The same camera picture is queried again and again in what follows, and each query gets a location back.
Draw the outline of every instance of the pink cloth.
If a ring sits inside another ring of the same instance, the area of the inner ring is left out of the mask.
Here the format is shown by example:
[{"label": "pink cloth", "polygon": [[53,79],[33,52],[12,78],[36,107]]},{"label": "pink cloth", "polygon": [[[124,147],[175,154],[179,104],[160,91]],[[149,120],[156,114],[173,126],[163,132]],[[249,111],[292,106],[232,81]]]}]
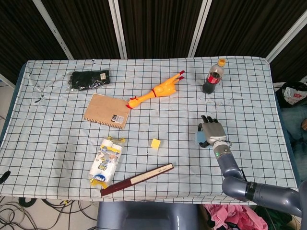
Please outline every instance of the pink cloth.
[{"label": "pink cloth", "polygon": [[236,224],[241,230],[267,230],[267,223],[252,209],[241,205],[204,205],[215,221],[214,230],[221,226],[228,229],[225,222]]}]

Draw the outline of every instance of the book spine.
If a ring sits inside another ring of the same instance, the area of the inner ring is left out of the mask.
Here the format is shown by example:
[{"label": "book spine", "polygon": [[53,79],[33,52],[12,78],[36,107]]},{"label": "book spine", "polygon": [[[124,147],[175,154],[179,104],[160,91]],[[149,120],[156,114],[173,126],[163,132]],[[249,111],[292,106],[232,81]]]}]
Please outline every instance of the book spine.
[{"label": "book spine", "polygon": [[108,123],[108,122],[102,122],[102,121],[98,121],[98,120],[94,120],[94,119],[90,119],[88,117],[84,117],[85,120],[87,121],[90,121],[90,122],[96,122],[96,123],[99,123],[99,124],[102,124],[102,125],[105,125],[105,126],[110,126],[110,127],[114,127],[114,128],[121,128],[121,126],[119,125],[116,125],[116,124],[112,124],[112,123]]}]

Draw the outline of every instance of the soda bottle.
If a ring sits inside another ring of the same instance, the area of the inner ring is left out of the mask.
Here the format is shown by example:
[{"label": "soda bottle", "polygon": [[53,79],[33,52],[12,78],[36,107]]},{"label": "soda bottle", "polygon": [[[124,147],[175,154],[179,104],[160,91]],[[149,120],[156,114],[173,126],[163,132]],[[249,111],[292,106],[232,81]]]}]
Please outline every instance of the soda bottle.
[{"label": "soda bottle", "polygon": [[213,93],[215,85],[219,83],[224,74],[224,66],[226,64],[225,59],[219,59],[217,64],[213,65],[209,71],[206,82],[202,85],[203,93]]}]

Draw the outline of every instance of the white metal frame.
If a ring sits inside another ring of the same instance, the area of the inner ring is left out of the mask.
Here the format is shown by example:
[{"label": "white metal frame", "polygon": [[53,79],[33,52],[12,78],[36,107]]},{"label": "white metal frame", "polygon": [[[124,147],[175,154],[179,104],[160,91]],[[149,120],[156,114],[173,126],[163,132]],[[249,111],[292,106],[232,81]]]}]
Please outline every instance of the white metal frame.
[{"label": "white metal frame", "polygon": [[11,88],[15,89],[15,85],[11,83],[8,79],[6,79],[2,74],[0,74],[0,80],[3,81],[8,86],[10,86]]},{"label": "white metal frame", "polygon": [[38,9],[39,13],[42,15],[43,19],[47,23],[49,29],[55,36],[56,40],[58,41],[59,45],[63,49],[64,53],[66,54],[68,60],[74,60],[71,52],[69,51],[67,45],[65,44],[61,34],[59,33],[58,29],[56,28],[55,24],[53,23],[49,13],[47,12],[44,4],[41,0],[32,0],[36,8]]},{"label": "white metal frame", "polygon": [[307,10],[302,14],[302,16],[294,23],[294,25],[288,30],[288,32],[283,36],[283,38],[277,43],[273,50],[265,58],[269,63],[271,63],[274,58],[291,42],[291,40],[304,28],[307,24]]},{"label": "white metal frame", "polygon": [[198,43],[200,42],[201,33],[205,25],[211,3],[212,3],[212,0],[202,0],[201,10],[198,15],[198,19],[197,19],[195,30],[194,30],[194,35],[192,38],[192,42],[191,42],[191,46],[190,46],[190,50],[188,54],[189,58],[193,58],[195,56],[195,52],[196,52]]},{"label": "white metal frame", "polygon": [[118,0],[109,0],[109,6],[111,10],[113,26],[115,30],[116,39],[117,39],[120,58],[128,59]]}]

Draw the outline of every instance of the yellow bottle cap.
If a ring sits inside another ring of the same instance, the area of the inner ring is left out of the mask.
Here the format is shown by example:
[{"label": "yellow bottle cap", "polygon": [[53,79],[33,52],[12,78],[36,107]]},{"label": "yellow bottle cap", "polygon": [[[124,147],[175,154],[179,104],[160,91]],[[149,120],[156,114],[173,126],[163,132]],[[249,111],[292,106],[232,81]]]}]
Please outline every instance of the yellow bottle cap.
[{"label": "yellow bottle cap", "polygon": [[225,59],[219,59],[217,64],[218,64],[218,66],[223,67],[224,65],[226,65],[226,60]]}]

